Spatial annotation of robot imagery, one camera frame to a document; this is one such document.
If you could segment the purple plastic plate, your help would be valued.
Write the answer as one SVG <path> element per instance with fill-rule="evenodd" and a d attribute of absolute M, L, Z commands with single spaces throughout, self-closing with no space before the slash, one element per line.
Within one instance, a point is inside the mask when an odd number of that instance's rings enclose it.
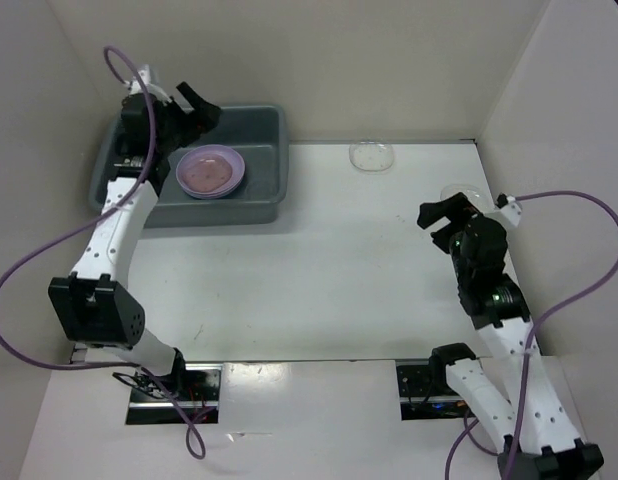
<path fill-rule="evenodd" d="M 242 183 L 246 163 L 234 149 L 205 145 L 188 151 L 176 166 L 181 189 L 195 199 L 219 199 L 231 194 Z"/>

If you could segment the brown translucent square plate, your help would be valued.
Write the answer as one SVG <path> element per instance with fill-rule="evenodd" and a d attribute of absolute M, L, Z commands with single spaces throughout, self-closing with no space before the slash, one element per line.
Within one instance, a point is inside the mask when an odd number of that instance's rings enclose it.
<path fill-rule="evenodd" d="M 197 193 L 207 194 L 223 187 L 233 174 L 231 164 L 219 155 L 195 159 L 184 171 L 186 186 Z"/>

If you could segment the clear dish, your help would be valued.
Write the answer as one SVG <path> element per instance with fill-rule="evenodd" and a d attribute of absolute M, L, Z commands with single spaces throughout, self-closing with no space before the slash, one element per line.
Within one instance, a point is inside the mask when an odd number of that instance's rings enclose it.
<path fill-rule="evenodd" d="M 379 173 L 393 166 L 395 153 L 388 143 L 361 141 L 349 146 L 349 160 L 359 171 Z"/>

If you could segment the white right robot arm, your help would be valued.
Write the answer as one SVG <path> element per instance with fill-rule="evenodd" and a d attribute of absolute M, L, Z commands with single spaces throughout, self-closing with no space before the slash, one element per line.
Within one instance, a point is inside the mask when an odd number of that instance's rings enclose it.
<path fill-rule="evenodd" d="M 499 361 L 504 387 L 486 377 L 464 343 L 433 349 L 428 382 L 468 405 L 495 446 L 501 478 L 589 479 L 604 464 L 600 447 L 586 442 L 570 420 L 545 369 L 522 290 L 505 271 L 507 232 L 521 214 L 506 195 L 490 214 L 463 193 L 420 205 L 420 228 L 447 221 L 432 241 L 451 258 L 460 304 Z"/>

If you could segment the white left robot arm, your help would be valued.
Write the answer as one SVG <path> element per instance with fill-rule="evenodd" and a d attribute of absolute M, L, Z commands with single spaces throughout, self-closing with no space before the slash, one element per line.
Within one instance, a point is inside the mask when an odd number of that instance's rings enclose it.
<path fill-rule="evenodd" d="M 103 218 L 70 274 L 53 278 L 48 287 L 68 339 L 153 374 L 154 389 L 169 400 L 187 391 L 185 361 L 146 327 L 145 311 L 127 289 L 130 264 L 170 172 L 170 155 L 213 130 L 222 113 L 187 83 L 176 89 L 189 109 L 156 89 L 143 95 L 134 87 L 123 100 L 108 151 Z"/>

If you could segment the grey plastic bin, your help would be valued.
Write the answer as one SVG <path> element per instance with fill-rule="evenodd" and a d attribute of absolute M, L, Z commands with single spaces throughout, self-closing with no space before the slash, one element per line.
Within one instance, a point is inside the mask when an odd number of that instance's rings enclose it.
<path fill-rule="evenodd" d="M 278 216 L 278 206 L 287 191 L 289 141 L 283 111 L 271 105 L 220 107 L 218 126 L 193 144 L 169 157 L 170 173 L 150 213 L 147 228 L 181 228 L 265 224 Z M 95 163 L 89 200 L 102 214 L 111 163 L 108 151 L 120 114 L 107 131 Z M 236 150 L 246 163 L 242 183 L 219 199 L 195 199 L 176 180 L 178 162 L 190 150 L 205 145 L 223 145 Z"/>

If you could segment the clear bowl at right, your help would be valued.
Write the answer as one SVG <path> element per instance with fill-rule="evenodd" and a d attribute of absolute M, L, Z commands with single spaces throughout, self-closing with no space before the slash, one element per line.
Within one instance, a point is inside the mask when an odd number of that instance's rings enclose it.
<path fill-rule="evenodd" d="M 470 184 L 450 184 L 440 192 L 440 200 L 446 200 L 462 193 L 479 211 L 486 213 L 493 209 L 492 199 L 478 187 Z"/>

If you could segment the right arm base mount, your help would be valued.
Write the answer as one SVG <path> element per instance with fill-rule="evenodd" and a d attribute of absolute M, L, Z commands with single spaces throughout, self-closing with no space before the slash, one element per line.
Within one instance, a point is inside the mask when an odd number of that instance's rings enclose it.
<path fill-rule="evenodd" d="M 455 392 L 437 386 L 426 360 L 395 362 L 402 421 L 461 418 L 468 406 Z"/>

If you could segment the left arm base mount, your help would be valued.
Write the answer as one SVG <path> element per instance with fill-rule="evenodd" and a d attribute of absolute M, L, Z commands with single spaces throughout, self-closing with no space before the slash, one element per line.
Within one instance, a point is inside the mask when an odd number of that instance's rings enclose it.
<path fill-rule="evenodd" d="M 195 424 L 217 424 L 223 365 L 188 363 L 184 386 L 171 394 Z M 172 402 L 145 374 L 114 372 L 112 376 L 130 388 L 127 425 L 182 424 Z"/>

